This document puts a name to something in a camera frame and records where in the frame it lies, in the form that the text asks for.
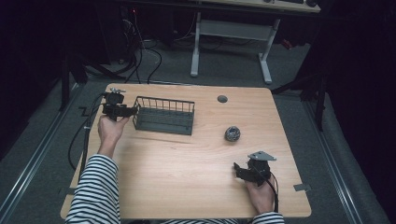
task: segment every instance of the wire basket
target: wire basket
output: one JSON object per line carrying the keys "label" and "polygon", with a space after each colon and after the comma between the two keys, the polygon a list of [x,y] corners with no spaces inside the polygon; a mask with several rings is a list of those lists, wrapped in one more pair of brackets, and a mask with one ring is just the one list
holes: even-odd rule
{"label": "wire basket", "polygon": [[192,134],[195,102],[137,96],[134,127],[161,133]]}

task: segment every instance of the hand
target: hand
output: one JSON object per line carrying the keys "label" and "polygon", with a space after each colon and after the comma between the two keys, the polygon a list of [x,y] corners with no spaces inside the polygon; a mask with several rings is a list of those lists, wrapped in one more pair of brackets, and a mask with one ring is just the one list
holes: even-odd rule
{"label": "hand", "polygon": [[[269,179],[270,183],[274,186],[274,177],[271,175]],[[274,212],[274,191],[271,189],[267,182],[264,182],[261,186],[257,186],[257,183],[245,181],[248,194],[250,196],[251,203],[256,208],[259,214]]]}
{"label": "hand", "polygon": [[98,154],[113,158],[114,149],[122,136],[123,128],[128,120],[129,118],[122,118],[120,121],[114,121],[106,115],[102,115],[99,118],[98,132],[101,146]]}

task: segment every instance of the cable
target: cable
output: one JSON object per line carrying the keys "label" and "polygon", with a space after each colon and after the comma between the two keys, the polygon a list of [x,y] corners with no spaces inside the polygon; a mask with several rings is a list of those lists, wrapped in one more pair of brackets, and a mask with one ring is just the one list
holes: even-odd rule
{"label": "cable", "polygon": [[[135,34],[135,28],[134,28],[134,25],[130,21],[125,20],[125,19],[123,19],[122,22],[123,22],[124,35],[125,35],[125,38],[126,38],[127,57],[130,60],[129,60],[128,64],[125,67],[121,68],[120,70],[113,71],[112,73],[115,74],[115,75],[122,74],[122,73],[132,69],[134,67],[135,63],[136,63],[136,59],[135,59],[135,56],[134,56],[134,40],[135,40],[135,35],[134,35]],[[94,76],[101,76],[101,75],[104,74],[103,72],[92,71],[90,68],[88,68],[86,66],[84,68],[85,68],[85,71],[87,73],[89,73],[91,75],[94,75]]]}
{"label": "cable", "polygon": [[[97,107],[93,110],[93,113],[96,113],[96,111],[98,110],[98,108],[99,108],[99,106],[97,106]],[[82,127],[84,127],[84,125],[87,123],[87,121],[88,121],[88,118],[86,118],[86,119],[84,120],[84,122],[82,122],[82,124],[78,127],[78,130],[76,131],[75,135],[73,136],[72,141],[70,142],[69,149],[67,150],[67,159],[69,160],[69,164],[70,164],[70,166],[73,168],[73,170],[76,170],[77,167],[76,167],[76,166],[73,164],[73,162],[72,162],[72,159],[71,159],[71,150],[72,150],[72,147],[73,147],[74,142],[76,141],[76,139],[77,139],[77,137],[78,137],[79,131],[81,131]]]}
{"label": "cable", "polygon": [[140,77],[139,77],[137,68],[136,68],[136,77],[137,77],[137,81],[139,82],[139,84],[142,84],[142,82],[140,81]]}
{"label": "cable", "polygon": [[85,129],[85,139],[84,139],[84,148],[82,149],[82,159],[81,159],[81,166],[79,167],[79,175],[78,175],[78,181],[81,178],[82,173],[84,172],[85,169],[85,163],[87,161],[87,154],[88,154],[88,142],[89,142],[89,138],[90,138],[90,131],[91,131],[91,117],[92,117],[92,113],[93,113],[93,109],[96,106],[96,102],[103,97],[104,94],[100,93],[92,102],[92,106],[91,106],[91,110],[90,110],[90,114],[88,115],[87,118],[87,125],[84,127]]}
{"label": "cable", "polygon": [[135,10],[134,10],[134,26],[136,26],[136,31],[137,31],[137,33],[139,34],[139,37],[140,37],[140,42],[142,42],[143,38],[142,38],[142,35],[140,34],[139,27],[137,26],[137,17],[136,17]]}
{"label": "cable", "polygon": [[271,184],[271,182],[269,181],[269,179],[271,178],[266,178],[265,176],[262,175],[262,173],[255,167],[253,166],[253,168],[256,170],[257,174],[259,174],[264,180],[265,182],[270,186],[270,188],[272,189],[272,191],[274,192],[274,212],[278,212],[279,209],[279,185],[277,184],[277,179],[275,177],[275,175],[270,172],[270,174],[274,177],[274,180],[276,182],[276,189],[274,188],[274,185]]}
{"label": "cable", "polygon": [[163,62],[163,57],[161,56],[161,54],[158,51],[156,51],[154,49],[148,49],[148,50],[151,50],[151,51],[157,53],[158,56],[160,57],[160,61],[158,62],[157,67],[148,75],[148,84],[149,84],[149,80],[151,79],[151,76],[154,74],[155,71],[157,71],[157,69],[160,67],[161,63]]}
{"label": "cable", "polygon": [[191,36],[194,36],[194,35],[189,35],[189,34],[191,33],[192,27],[193,27],[194,24],[195,24],[195,18],[196,18],[196,16],[197,16],[197,13],[195,12],[195,13],[194,13],[194,17],[192,18],[192,23],[191,23],[191,26],[190,26],[190,30],[189,30],[183,37],[181,37],[181,38],[179,38],[179,39],[175,39],[174,41],[178,41],[178,40],[182,40],[182,39],[190,38]]}
{"label": "cable", "polygon": [[142,63],[142,59],[143,59],[143,53],[142,53],[142,49],[140,49],[139,64],[137,64],[137,65],[135,66],[134,71],[132,71],[131,75],[129,75],[129,76],[125,79],[124,83],[127,83],[127,82],[129,81],[129,79],[132,77],[132,75],[134,74],[134,72],[137,71],[137,68],[139,68],[140,64]]}

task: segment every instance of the wooden table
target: wooden table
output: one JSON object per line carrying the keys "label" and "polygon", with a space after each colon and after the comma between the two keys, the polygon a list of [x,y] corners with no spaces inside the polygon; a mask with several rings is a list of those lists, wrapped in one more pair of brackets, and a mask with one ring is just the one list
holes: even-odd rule
{"label": "wooden table", "polygon": [[[263,150],[277,158],[269,161],[279,184],[279,212],[285,217],[311,213],[288,139],[271,92],[265,88],[110,84],[124,93],[132,106],[137,95],[195,102],[192,135],[137,131],[132,120],[125,126],[114,161],[120,167],[122,218],[253,217],[243,180],[235,177],[233,163],[247,168],[248,154]],[[219,95],[228,98],[218,101]],[[90,135],[90,157],[99,148]],[[236,142],[224,139],[237,126]],[[76,171],[71,188],[78,182]],[[72,196],[66,196],[61,216],[66,217]]]}

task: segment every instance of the striped shirt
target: striped shirt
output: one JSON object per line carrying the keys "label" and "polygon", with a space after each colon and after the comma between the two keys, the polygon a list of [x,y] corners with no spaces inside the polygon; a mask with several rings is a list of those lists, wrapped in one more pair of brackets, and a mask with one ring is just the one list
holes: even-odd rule
{"label": "striped shirt", "polygon": [[[107,156],[93,155],[78,182],[65,223],[120,223],[118,167]],[[279,213],[264,213],[253,224],[284,223]],[[236,219],[168,220],[163,224],[238,224]]]}

